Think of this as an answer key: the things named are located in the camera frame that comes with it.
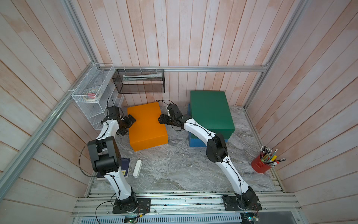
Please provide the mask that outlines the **orange shoebox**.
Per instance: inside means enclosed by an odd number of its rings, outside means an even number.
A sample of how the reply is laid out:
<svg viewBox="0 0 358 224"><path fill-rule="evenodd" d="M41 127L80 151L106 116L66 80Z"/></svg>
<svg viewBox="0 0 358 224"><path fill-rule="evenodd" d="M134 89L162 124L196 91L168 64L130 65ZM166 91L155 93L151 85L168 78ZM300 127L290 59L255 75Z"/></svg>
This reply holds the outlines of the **orange shoebox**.
<svg viewBox="0 0 358 224"><path fill-rule="evenodd" d="M129 107L127 112L136 119L129 128L130 146L135 152L168 143L166 126L158 121L158 102Z"/></svg>

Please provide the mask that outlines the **green shoebox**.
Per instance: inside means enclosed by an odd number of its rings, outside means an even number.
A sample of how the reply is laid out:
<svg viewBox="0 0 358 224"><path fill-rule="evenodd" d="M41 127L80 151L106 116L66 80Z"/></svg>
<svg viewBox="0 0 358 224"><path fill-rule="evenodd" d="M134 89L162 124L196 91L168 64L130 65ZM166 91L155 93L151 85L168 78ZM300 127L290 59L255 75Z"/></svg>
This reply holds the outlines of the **green shoebox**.
<svg viewBox="0 0 358 224"><path fill-rule="evenodd" d="M221 133L228 140L235 131L227 97L223 91L191 91L189 114L201 126Z"/></svg>

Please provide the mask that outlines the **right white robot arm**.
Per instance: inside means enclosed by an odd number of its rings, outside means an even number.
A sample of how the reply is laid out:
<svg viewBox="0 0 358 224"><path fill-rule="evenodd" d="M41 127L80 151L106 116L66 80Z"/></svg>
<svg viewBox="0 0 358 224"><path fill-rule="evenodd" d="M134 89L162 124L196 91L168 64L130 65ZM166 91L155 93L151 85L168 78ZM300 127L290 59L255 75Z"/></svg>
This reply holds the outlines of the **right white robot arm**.
<svg viewBox="0 0 358 224"><path fill-rule="evenodd" d="M234 167L222 134L207 130L189 115L183 115L178 106L172 103L167 105L167 115L160 115L158 121L160 124L177 126L186 130L197 136L206 145L208 159L218 165L231 183L239 208L243 210L262 209L258 196Z"/></svg>

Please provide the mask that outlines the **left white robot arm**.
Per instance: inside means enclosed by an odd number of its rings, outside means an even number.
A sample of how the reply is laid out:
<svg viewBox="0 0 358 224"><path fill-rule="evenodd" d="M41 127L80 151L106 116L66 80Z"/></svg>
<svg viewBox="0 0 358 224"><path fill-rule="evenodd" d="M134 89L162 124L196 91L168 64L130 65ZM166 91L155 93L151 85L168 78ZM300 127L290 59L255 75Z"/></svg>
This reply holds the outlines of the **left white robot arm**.
<svg viewBox="0 0 358 224"><path fill-rule="evenodd" d="M108 115L99 136L87 143L93 170L109 181L116 194L116 206L127 211L137 207L138 201L121 170L121 154L115 136L128 133L135 122L136 119L131 115Z"/></svg>

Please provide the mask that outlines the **blue shoebox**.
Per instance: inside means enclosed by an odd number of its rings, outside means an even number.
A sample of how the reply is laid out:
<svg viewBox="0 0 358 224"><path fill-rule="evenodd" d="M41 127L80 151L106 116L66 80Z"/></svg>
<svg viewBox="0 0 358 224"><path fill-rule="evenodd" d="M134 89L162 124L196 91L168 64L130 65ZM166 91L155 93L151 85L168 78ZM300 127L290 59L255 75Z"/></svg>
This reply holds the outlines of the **blue shoebox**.
<svg viewBox="0 0 358 224"><path fill-rule="evenodd" d="M190 106L190 104L188 104L187 112L191 116L191 106ZM206 147L204 142L202 142L200 139L194 138L194 137L195 136L191 132L189 132L189 146L190 147Z"/></svg>

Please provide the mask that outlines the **dark blue booklet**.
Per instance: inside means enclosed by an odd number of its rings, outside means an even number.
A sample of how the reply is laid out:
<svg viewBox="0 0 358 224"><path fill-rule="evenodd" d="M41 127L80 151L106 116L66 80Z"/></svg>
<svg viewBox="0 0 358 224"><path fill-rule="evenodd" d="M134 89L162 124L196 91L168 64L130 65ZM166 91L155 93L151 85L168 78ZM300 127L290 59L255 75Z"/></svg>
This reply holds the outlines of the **dark blue booklet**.
<svg viewBox="0 0 358 224"><path fill-rule="evenodd" d="M125 178L129 174L130 160L130 158L121 158L121 171Z"/></svg>

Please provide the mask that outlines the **tape roll in rack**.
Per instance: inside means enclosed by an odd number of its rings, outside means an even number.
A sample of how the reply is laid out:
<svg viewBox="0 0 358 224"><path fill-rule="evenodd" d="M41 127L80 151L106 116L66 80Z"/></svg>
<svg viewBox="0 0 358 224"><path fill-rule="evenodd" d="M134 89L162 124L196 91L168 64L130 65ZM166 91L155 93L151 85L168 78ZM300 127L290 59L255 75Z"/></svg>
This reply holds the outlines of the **tape roll in rack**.
<svg viewBox="0 0 358 224"><path fill-rule="evenodd" d="M84 93L83 98L88 102L99 101L102 97L102 92L99 89L90 89Z"/></svg>

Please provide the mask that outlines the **papers in black basket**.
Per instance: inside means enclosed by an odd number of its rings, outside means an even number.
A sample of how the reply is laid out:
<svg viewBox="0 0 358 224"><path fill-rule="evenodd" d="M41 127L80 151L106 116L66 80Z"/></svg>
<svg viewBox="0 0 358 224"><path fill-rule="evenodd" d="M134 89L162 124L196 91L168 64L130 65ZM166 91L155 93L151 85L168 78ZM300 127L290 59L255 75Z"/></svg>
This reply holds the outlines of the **papers in black basket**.
<svg viewBox="0 0 358 224"><path fill-rule="evenodd" d="M126 82L134 82L134 81L160 81L162 79L161 73L155 74L146 74L146 75L136 75L136 76L127 76L123 75L122 80Z"/></svg>

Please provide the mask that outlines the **white rectangular eraser bar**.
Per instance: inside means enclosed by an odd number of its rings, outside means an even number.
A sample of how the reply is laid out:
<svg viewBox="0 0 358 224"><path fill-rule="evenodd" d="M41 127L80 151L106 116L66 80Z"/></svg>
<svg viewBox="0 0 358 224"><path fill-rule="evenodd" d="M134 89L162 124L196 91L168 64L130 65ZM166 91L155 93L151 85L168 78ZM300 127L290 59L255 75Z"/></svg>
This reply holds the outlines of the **white rectangular eraser bar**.
<svg viewBox="0 0 358 224"><path fill-rule="evenodd" d="M133 177L134 178L138 178L140 175L140 171L141 171L141 167L142 167L143 162L141 160L137 160L135 168L133 170Z"/></svg>

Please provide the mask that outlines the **pens in cup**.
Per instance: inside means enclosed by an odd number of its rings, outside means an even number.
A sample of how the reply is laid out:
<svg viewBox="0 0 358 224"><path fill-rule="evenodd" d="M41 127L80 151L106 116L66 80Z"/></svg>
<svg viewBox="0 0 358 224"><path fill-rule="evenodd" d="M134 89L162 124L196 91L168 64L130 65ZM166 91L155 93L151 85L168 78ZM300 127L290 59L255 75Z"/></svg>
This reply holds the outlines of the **pens in cup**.
<svg viewBox="0 0 358 224"><path fill-rule="evenodd" d="M271 167L274 167L278 165L281 162L286 161L286 159L278 159L276 156L276 150L272 150L269 146L262 146L261 152L259 155L259 161L261 161L265 165L269 165Z"/></svg>

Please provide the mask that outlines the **black mesh wall basket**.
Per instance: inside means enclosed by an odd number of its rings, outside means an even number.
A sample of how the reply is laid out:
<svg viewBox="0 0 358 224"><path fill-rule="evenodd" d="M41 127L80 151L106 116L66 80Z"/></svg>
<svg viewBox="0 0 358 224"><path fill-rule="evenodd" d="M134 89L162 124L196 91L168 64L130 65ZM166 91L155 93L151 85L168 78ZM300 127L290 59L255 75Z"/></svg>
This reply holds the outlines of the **black mesh wall basket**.
<svg viewBox="0 0 358 224"><path fill-rule="evenodd" d="M122 80L123 75L127 76L136 76L136 75L146 75L146 74L155 74L161 73L162 79L160 81L134 81L134 82L126 82ZM123 70L116 69L112 80L120 94L157 94L157 93L165 93L166 88L166 79L165 79L165 71L160 70Z"/></svg>

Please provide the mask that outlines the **horizontal aluminium wall rail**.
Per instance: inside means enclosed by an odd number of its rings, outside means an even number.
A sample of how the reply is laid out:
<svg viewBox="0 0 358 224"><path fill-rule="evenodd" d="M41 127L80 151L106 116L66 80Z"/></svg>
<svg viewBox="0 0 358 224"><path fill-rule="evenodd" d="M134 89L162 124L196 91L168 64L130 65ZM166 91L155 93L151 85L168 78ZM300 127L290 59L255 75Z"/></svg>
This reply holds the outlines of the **horizontal aluminium wall rail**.
<svg viewBox="0 0 358 224"><path fill-rule="evenodd" d="M265 72L268 67L262 65L244 66L114 66L112 64L100 65L100 68L129 70L164 70L165 72Z"/></svg>

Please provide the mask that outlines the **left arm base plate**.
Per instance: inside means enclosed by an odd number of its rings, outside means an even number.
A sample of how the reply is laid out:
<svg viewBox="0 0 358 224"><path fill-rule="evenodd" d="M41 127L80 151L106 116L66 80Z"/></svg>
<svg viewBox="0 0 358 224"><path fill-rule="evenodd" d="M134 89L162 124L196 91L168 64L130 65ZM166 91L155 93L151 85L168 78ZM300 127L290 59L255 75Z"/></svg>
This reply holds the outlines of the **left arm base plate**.
<svg viewBox="0 0 358 224"><path fill-rule="evenodd" d="M115 200L113 214L146 214L150 212L151 199L132 197L124 200Z"/></svg>

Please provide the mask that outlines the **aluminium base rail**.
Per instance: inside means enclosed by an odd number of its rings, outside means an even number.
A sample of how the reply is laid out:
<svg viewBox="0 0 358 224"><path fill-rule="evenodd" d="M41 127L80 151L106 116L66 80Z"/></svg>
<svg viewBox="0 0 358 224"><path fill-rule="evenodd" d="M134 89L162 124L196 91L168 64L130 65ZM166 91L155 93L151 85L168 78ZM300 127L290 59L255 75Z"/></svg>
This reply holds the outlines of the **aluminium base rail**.
<svg viewBox="0 0 358 224"><path fill-rule="evenodd" d="M225 202L230 191L142 191L136 194L138 200L150 199L144 208L146 214L159 215L193 215L193 214L225 214L230 213L227 207L233 203ZM265 212L299 212L302 207L293 193L280 191L258 192L259 205L251 205L247 213L258 213L259 217ZM109 191L93 191L89 197L79 198L72 212L72 218L114 216L114 196Z"/></svg>

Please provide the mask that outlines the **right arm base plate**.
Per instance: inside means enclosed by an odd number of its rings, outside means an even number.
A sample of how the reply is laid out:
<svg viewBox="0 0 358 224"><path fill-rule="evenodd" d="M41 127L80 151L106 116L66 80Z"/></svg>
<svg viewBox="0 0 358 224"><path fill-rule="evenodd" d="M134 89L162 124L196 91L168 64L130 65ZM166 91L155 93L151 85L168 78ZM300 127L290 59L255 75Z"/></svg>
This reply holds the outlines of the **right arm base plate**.
<svg viewBox="0 0 358 224"><path fill-rule="evenodd" d="M262 206L258 196L253 196L251 199L247 199L241 196L222 196L225 211L261 211Z"/></svg>

